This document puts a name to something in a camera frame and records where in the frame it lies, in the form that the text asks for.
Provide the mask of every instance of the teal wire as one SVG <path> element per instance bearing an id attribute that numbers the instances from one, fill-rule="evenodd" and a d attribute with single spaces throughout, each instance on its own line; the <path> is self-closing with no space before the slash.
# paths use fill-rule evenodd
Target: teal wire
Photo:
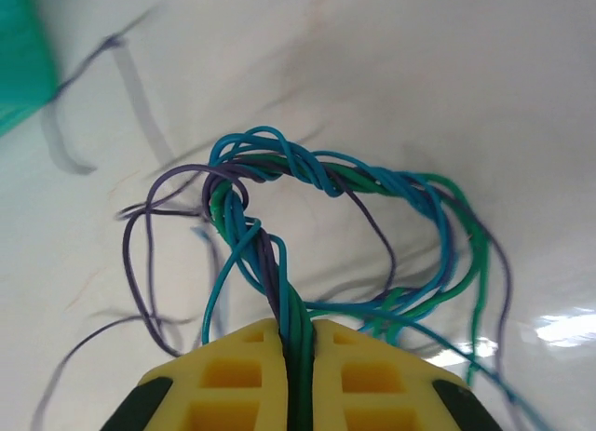
<path id="1" fill-rule="evenodd" d="M 253 220 L 250 217 L 245 217 L 243 214 L 242 202 L 240 201 L 239 196 L 230 191 L 225 196 L 224 200 L 224 225 L 226 236 L 228 237 L 228 241 L 232 249 L 237 246 L 238 238 L 244 237 L 248 233 L 246 228 L 246 221 Z M 288 252 L 286 249 L 286 245 L 283 240 L 278 236 L 270 235 L 271 241 L 278 246 L 278 254 L 279 254 L 279 264 L 278 264 L 278 272 L 279 272 L 279 330 L 281 335 L 284 339 L 287 339 L 290 335 L 290 290 L 289 285 L 290 282 L 288 280 Z M 252 242 L 249 242 L 246 246 L 246 249 L 243 253 L 239 254 L 239 258 L 236 261 L 238 267 L 240 267 L 240 271 L 244 274 L 245 272 L 248 273 L 248 269 L 244 265 L 243 260 L 247 260 L 251 270 L 255 275 L 258 275 L 257 278 L 260 277 L 259 272 L 259 265 L 258 260 L 256 257 L 256 250 Z M 252 277 L 249 274 L 250 279 L 252 279 L 252 285 L 258 288 L 258 291 L 264 294 L 263 286 L 257 279 Z"/>
<path id="2" fill-rule="evenodd" d="M 203 326 L 201 329 L 201 342 L 203 343 L 203 345 L 209 343 L 209 332 L 211 318 L 213 316 L 213 309 L 215 308 L 217 298 L 219 297 L 220 292 L 222 291 L 222 286 L 224 285 L 224 282 L 227 276 L 229 275 L 232 266 L 234 266 L 234 263 L 236 263 L 237 260 L 240 258 L 240 255 L 242 254 L 246 246 L 259 233 L 260 229 L 261 222 L 257 220 L 255 221 L 254 225 L 251 226 L 247 234 L 241 237 L 237 245 L 232 249 L 230 257 L 228 257 L 227 261 L 225 261 L 221 273 L 217 276 L 217 280 L 215 281 L 215 284 L 213 286 L 213 290 L 207 302 L 207 306 L 205 307 L 205 315 L 203 316 Z"/>

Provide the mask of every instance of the white surface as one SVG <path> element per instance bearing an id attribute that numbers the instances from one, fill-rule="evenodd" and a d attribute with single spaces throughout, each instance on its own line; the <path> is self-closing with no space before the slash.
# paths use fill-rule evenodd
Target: white surface
<path id="1" fill-rule="evenodd" d="M 100 37 L 160 4 L 130 47 L 178 154 L 262 123 L 293 140 L 322 128 L 309 148 L 460 183 L 515 272 L 508 378 L 569 431 L 596 421 L 595 3 L 40 0 L 66 74 Z M 5 430 L 28 428 L 54 366 L 109 319 L 94 314 L 133 310 L 120 262 L 123 224 L 113 214 L 145 195 L 158 163 L 110 54 L 61 101 L 61 119 L 74 149 L 98 166 L 93 174 L 56 168 L 38 116 L 0 138 Z M 206 153 L 191 158 L 205 161 Z M 251 214 L 286 239 L 291 280 L 305 297 L 386 271 L 381 245 L 349 200 L 287 180 L 251 194 Z M 401 271 L 420 264 L 407 256 L 434 243 L 430 225 L 399 202 L 365 201 L 390 228 Z M 290 215 L 294 226 L 285 222 Z M 199 314 L 207 294 L 205 250 L 189 226 L 157 225 L 159 296 L 178 317 Z M 230 279 L 233 327 L 266 315 L 238 273 Z M 489 339 L 501 294 L 495 268 Z M 442 307 L 428 323 L 464 337 L 464 303 Z M 65 372 L 45 429 L 99 429 L 139 377 L 165 360 L 140 324 L 107 332 Z M 477 392 L 508 425 L 496 391 L 479 382 Z"/>

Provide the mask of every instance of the blue wire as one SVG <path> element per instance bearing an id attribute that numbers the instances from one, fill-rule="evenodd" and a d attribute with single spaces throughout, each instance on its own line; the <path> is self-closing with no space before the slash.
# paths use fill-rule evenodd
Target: blue wire
<path id="1" fill-rule="evenodd" d="M 245 234 L 240 240 L 238 241 L 237 245 L 232 249 L 232 253 L 230 257 L 228 257 L 227 261 L 222 267 L 222 272 L 217 276 L 217 280 L 215 281 L 215 285 L 213 286 L 213 291 L 209 297 L 207 302 L 207 306 L 205 307 L 205 315 L 203 316 L 203 326 L 202 326 L 202 343 L 203 345 L 209 343 L 209 331 L 211 325 L 211 317 L 213 316 L 213 309 L 215 308 L 215 304 L 217 303 L 217 298 L 222 291 L 222 286 L 224 285 L 225 279 L 227 275 L 229 275 L 232 266 L 234 263 L 238 261 L 240 255 L 247 247 L 247 245 L 251 242 L 251 240 L 259 233 L 261 229 L 261 222 L 255 221 L 254 225 L 249 229 L 247 234 Z"/>
<path id="2" fill-rule="evenodd" d="M 205 242 L 207 245 L 212 245 L 212 240 L 211 237 L 209 236 L 209 234 L 207 234 L 207 231 L 205 231 L 205 229 L 202 226 L 194 226 L 191 228 L 191 231 L 193 231 L 196 236 L 198 236 L 201 240 L 203 240 L 203 242 Z M 223 291 L 222 294 L 220 295 L 220 299 L 217 302 L 217 309 L 215 310 L 216 313 L 216 319 L 215 319 L 215 333 L 217 334 L 218 339 L 222 338 L 225 335 L 225 331 L 227 330 L 227 318 L 229 316 L 228 314 L 228 310 L 229 310 L 229 302 L 228 302 L 228 298 L 229 296 L 227 295 L 226 291 Z M 197 336 L 195 339 L 195 343 L 196 345 L 198 345 L 198 343 L 200 342 L 200 337 Z"/>
<path id="3" fill-rule="evenodd" d="M 239 196 L 230 191 L 226 194 L 224 199 L 224 225 L 226 235 L 228 236 L 229 244 L 234 249 L 237 244 L 237 236 L 244 237 L 247 235 L 246 222 L 254 221 L 254 219 L 244 216 L 244 209 L 242 208 L 242 202 Z M 278 246 L 279 251 L 279 329 L 281 336 L 284 338 L 284 343 L 290 339 L 290 300 L 289 300 L 289 281 L 288 281 L 288 265 L 286 246 L 277 236 L 271 236 L 271 241 Z M 256 249 L 252 242 L 246 245 L 246 249 L 242 254 L 238 254 L 241 258 L 236 261 L 238 268 L 242 274 L 246 277 L 248 275 L 251 284 L 257 288 L 262 294 L 264 293 L 263 284 L 259 282 L 261 278 L 260 267 L 258 264 Z M 252 272 L 257 276 L 257 279 L 252 277 L 248 272 L 243 260 L 246 260 L 251 267 Z"/>

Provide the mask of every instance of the purple wire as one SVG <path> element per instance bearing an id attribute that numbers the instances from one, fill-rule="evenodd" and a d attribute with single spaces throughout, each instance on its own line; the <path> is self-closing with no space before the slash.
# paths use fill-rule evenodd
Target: purple wire
<path id="1" fill-rule="evenodd" d="M 387 276 L 387 281 L 385 283 L 383 291 L 381 292 L 381 294 L 379 296 L 377 296 L 377 298 L 379 298 L 379 299 L 385 298 L 387 296 L 387 294 L 389 293 L 389 288 L 391 287 L 391 283 L 393 282 L 393 279 L 395 278 L 396 268 L 398 266 L 398 261 L 395 257 L 395 251 L 393 250 L 393 247 L 391 247 L 391 244 L 387 240 L 387 237 L 385 236 L 383 231 L 381 231 L 381 228 L 377 224 L 376 220 L 373 218 L 373 215 L 371 214 L 371 212 L 368 210 L 368 208 L 366 206 L 364 206 L 364 203 L 362 203 L 362 200 L 360 200 L 360 198 L 356 195 L 356 193 L 351 188 L 349 188 L 347 184 L 345 184 L 344 180 L 342 180 L 340 178 L 340 176 L 335 171 L 333 171 L 327 167 L 325 168 L 325 170 L 333 178 L 333 180 L 335 182 L 337 182 L 337 184 L 342 188 L 342 190 L 352 199 L 352 201 L 356 204 L 356 206 L 359 207 L 360 211 L 362 211 L 362 214 L 364 214 L 364 217 L 366 217 L 366 220 L 371 225 L 374 232 L 378 235 L 378 237 L 383 242 L 383 245 L 385 246 L 385 248 L 389 254 L 389 260 L 391 261 L 391 266 L 389 267 L 389 274 Z"/>
<path id="2" fill-rule="evenodd" d="M 210 175 L 208 176 L 209 181 L 206 181 L 206 184 L 203 188 L 203 202 L 206 203 L 206 205 L 204 205 L 204 206 L 209 205 L 211 194 L 213 193 L 213 191 L 215 190 L 217 185 L 219 183 L 221 183 L 224 179 L 226 179 L 228 181 L 230 181 L 230 180 L 233 181 L 236 184 L 236 186 L 240 188 L 241 193 L 243 193 L 243 190 L 242 190 L 243 186 L 241 185 L 241 183 L 239 181 L 235 181 L 236 178 L 246 177 L 246 178 L 250 178 L 255 181 L 263 180 L 262 178 L 259 178 L 254 172 L 250 172 L 242 164 L 252 164 L 252 165 L 262 167 L 262 168 L 268 168 L 269 170 L 272 170 L 275 172 L 289 173 L 288 169 L 283 168 L 282 166 L 278 166 L 275 163 L 271 163 L 268 161 L 259 162 L 258 160 L 251 160 L 251 159 L 243 160 L 243 159 L 239 158 L 239 159 L 235 160 L 234 163 L 227 163 L 226 167 L 223 169 L 223 171 L 210 173 Z M 173 174 L 181 173 L 182 171 L 197 171 L 196 166 L 200 166 L 200 165 L 187 165 L 186 167 L 176 168 L 176 169 L 173 169 L 172 171 L 174 172 Z M 205 169 L 206 171 L 209 171 L 209 172 L 211 171 L 211 169 L 209 167 L 201 167 L 201 169 Z M 150 191 L 150 195 L 147 197 L 147 202 L 146 202 L 145 206 L 152 206 L 151 192 L 155 193 L 156 188 L 158 188 L 161 183 L 163 183 L 165 180 L 167 180 L 168 178 L 173 176 L 173 174 L 171 172 L 167 172 L 166 174 L 164 174 L 161 177 L 161 179 L 159 179 L 154 184 L 152 191 Z M 395 258 L 394 258 L 393 249 L 391 248 L 390 244 L 388 243 L 388 240 L 386 239 L 385 235 L 381 231 L 380 227 L 375 222 L 372 214 L 364 206 L 364 204 L 361 202 L 361 200 L 358 198 L 358 196 L 354 193 L 354 191 L 352 191 L 334 171 L 328 170 L 328 172 L 329 172 L 330 176 L 337 182 L 337 184 L 340 185 L 342 190 L 344 192 L 346 192 L 348 194 L 348 196 L 350 196 L 350 198 L 356 203 L 356 205 L 363 212 L 364 216 L 371 224 L 375 233 L 383 241 L 383 243 L 389 253 L 389 256 L 393 257 L 393 259 L 391 260 L 392 261 L 391 262 L 391 267 L 392 267 L 391 274 L 394 275 L 395 274 Z M 243 196 L 243 206 L 246 206 L 248 204 L 247 200 L 248 200 L 248 194 Z M 275 283 L 272 283 L 273 275 L 275 275 L 276 271 L 277 271 L 277 269 L 275 267 L 275 255 L 273 254 L 270 240 L 268 238 L 265 239 L 266 233 L 264 235 L 259 234 L 258 237 L 259 237 L 259 239 L 255 242 L 255 245 L 257 248 L 257 255 L 259 256 L 259 266 L 261 267 L 262 273 L 263 273 L 262 274 L 262 277 L 264 278 L 263 283 L 266 286 L 265 291 L 266 291 L 266 293 L 271 293 L 271 295 L 269 295 L 269 297 L 268 297 L 269 303 L 272 306 L 278 305 L 278 293 L 275 290 L 275 287 L 277 285 Z M 150 240 L 151 242 L 153 241 L 153 234 L 151 231 L 151 223 L 150 222 L 149 222 L 148 240 Z M 155 288 L 154 288 L 154 280 L 153 280 L 153 247 L 152 246 L 149 247 L 148 256 L 149 256 L 149 258 L 148 258 L 148 261 L 149 261 L 149 263 L 148 263 L 148 275 L 149 275 L 148 288 L 149 288 L 150 294 L 153 293 L 153 296 L 155 299 Z M 443 284 L 445 282 L 445 280 L 448 280 L 448 278 L 451 276 L 453 262 L 454 262 L 453 256 L 450 256 L 448 266 L 447 266 L 448 271 L 445 272 L 443 280 L 440 282 L 441 284 Z M 158 317 L 158 314 L 157 314 L 156 309 L 154 308 L 154 305 L 155 304 L 152 304 L 151 313 L 154 315 L 154 317 Z"/>
<path id="3" fill-rule="evenodd" d="M 257 241 L 257 256 L 259 259 L 259 267 L 261 269 L 261 283 L 263 284 L 264 293 L 269 301 L 273 315 L 279 321 L 279 290 L 277 289 L 279 281 L 276 271 L 275 255 L 271 247 L 271 240 L 268 234 L 262 229 L 259 231 Z"/>
<path id="4" fill-rule="evenodd" d="M 54 372 L 52 373 L 52 376 L 49 379 L 46 389 L 44 390 L 44 394 L 42 395 L 41 399 L 37 403 L 37 406 L 35 407 L 35 411 L 34 411 L 34 414 L 33 414 L 32 420 L 31 420 L 31 424 L 30 424 L 31 431 L 42 431 L 43 423 L 44 423 L 44 416 L 45 416 L 46 410 L 47 410 L 47 405 L 48 405 L 49 401 L 51 400 L 52 396 L 54 395 L 56 388 L 58 387 L 58 383 L 62 377 L 64 369 L 66 369 L 66 365 L 69 363 L 71 358 L 76 354 L 76 352 L 78 352 L 81 349 L 81 347 L 83 347 L 85 344 L 87 344 L 93 338 L 104 333 L 105 331 L 112 329 L 116 326 L 120 326 L 122 324 L 127 324 L 129 322 L 139 321 L 139 320 L 143 320 L 142 316 L 134 315 L 131 317 L 123 317 L 116 321 L 110 322 L 109 324 L 106 324 L 106 325 L 100 327 L 99 329 L 93 331 L 90 335 L 88 335 L 80 343 L 78 343 L 68 354 L 66 354 L 66 356 L 61 360 L 61 362 L 58 364 L 58 366 L 56 366 L 56 369 L 54 369 Z M 176 324 L 176 325 L 187 324 L 190 322 L 190 320 L 188 320 L 188 319 L 176 320 L 176 319 L 170 319 L 167 317 L 162 317 L 161 320 L 167 324 Z"/>
<path id="5" fill-rule="evenodd" d="M 152 206 L 154 201 L 154 197 L 156 196 L 157 191 L 170 178 L 185 173 L 185 172 L 209 172 L 214 173 L 216 175 L 225 177 L 226 179 L 230 180 L 240 191 L 242 195 L 242 206 L 246 208 L 249 203 L 249 193 L 246 189 L 246 186 L 240 181 L 239 178 L 230 174 L 230 172 L 226 172 L 223 170 L 219 170 L 217 168 L 213 168 L 210 166 L 200 165 L 200 164 L 186 164 L 179 166 L 177 168 L 173 168 L 168 170 L 163 175 L 161 175 L 154 184 L 151 186 L 149 193 L 147 194 L 147 199 L 145 201 L 145 206 Z M 154 235 L 153 235 L 153 226 L 151 223 L 151 210 L 147 210 L 145 215 L 145 231 L 147 234 L 147 290 L 149 294 L 149 305 L 151 307 L 151 313 L 156 317 L 159 318 L 157 313 L 157 304 L 156 304 L 156 293 L 155 293 L 155 281 L 154 281 Z M 159 334 L 163 334 L 161 329 L 161 323 L 159 319 L 156 320 L 156 329 Z"/>
<path id="6" fill-rule="evenodd" d="M 504 353 L 505 353 L 505 327 L 507 325 L 509 312 L 511 310 L 511 303 L 513 300 L 513 272 L 511 271 L 511 264 L 505 249 L 501 245 L 501 242 L 497 240 L 492 231 L 484 224 L 484 222 L 476 215 L 476 213 L 466 206 L 464 203 L 459 201 L 457 198 L 447 194 L 440 188 L 435 187 L 435 190 L 443 197 L 449 198 L 455 205 L 457 205 L 466 215 L 474 221 L 482 230 L 482 232 L 488 237 L 494 246 L 494 250 L 503 265 L 503 273 L 505 279 L 505 297 L 503 300 L 503 306 L 499 315 L 498 323 L 496 326 L 496 350 L 494 351 L 494 369 L 499 379 L 505 379 L 505 368 L 504 368 Z M 522 423 L 519 410 L 516 405 L 515 398 L 506 393 L 508 412 L 511 419 L 518 430 L 524 430 L 525 426 Z"/>
<path id="7" fill-rule="evenodd" d="M 136 277 L 134 275 L 134 270 L 132 269 L 132 261 L 130 258 L 130 239 L 132 236 L 132 229 L 134 224 L 136 223 L 142 215 L 147 215 L 148 211 L 139 211 L 135 215 L 133 215 L 125 229 L 124 234 L 122 237 L 122 261 L 124 264 L 124 271 L 127 275 L 127 281 L 129 283 L 130 293 L 132 294 L 132 298 L 139 310 L 139 315 L 142 318 L 142 321 L 149 331 L 149 335 L 153 338 L 154 342 L 161 348 L 164 352 L 172 357 L 179 357 L 180 352 L 174 348 L 172 348 L 168 343 L 166 343 L 164 339 L 163 332 L 159 327 L 156 327 L 156 324 L 161 324 L 161 319 L 158 318 L 156 312 L 151 312 L 147 310 L 147 306 L 145 305 L 144 300 L 142 299 L 141 291 L 139 289 L 139 284 L 137 283 Z M 196 217 L 197 214 L 193 212 L 185 212 L 185 211 L 168 211 L 168 210 L 157 210 L 154 209 L 152 213 L 156 215 L 172 215 L 172 216 L 183 216 L 183 217 Z"/>
<path id="8" fill-rule="evenodd" d="M 186 180 L 186 182 L 184 182 L 178 189 L 176 189 L 175 191 L 171 192 L 170 194 L 167 194 L 166 196 L 164 196 L 163 198 L 159 198 L 157 201 L 154 201 L 151 206 L 147 206 L 146 203 L 137 203 L 134 205 L 130 205 L 127 208 L 121 209 L 120 211 L 118 211 L 115 215 L 115 218 L 117 220 L 128 220 L 130 217 L 132 217 L 136 211 L 138 211 L 139 209 L 155 209 L 159 206 L 164 205 L 165 203 L 168 203 L 169 201 L 171 201 L 171 199 L 175 198 L 176 196 L 180 195 L 182 192 L 184 192 L 186 189 L 188 189 L 188 187 L 196 181 L 196 179 L 198 177 L 200 177 L 202 172 L 197 172 L 195 175 L 193 175 L 191 178 L 189 178 L 188 180 Z"/>

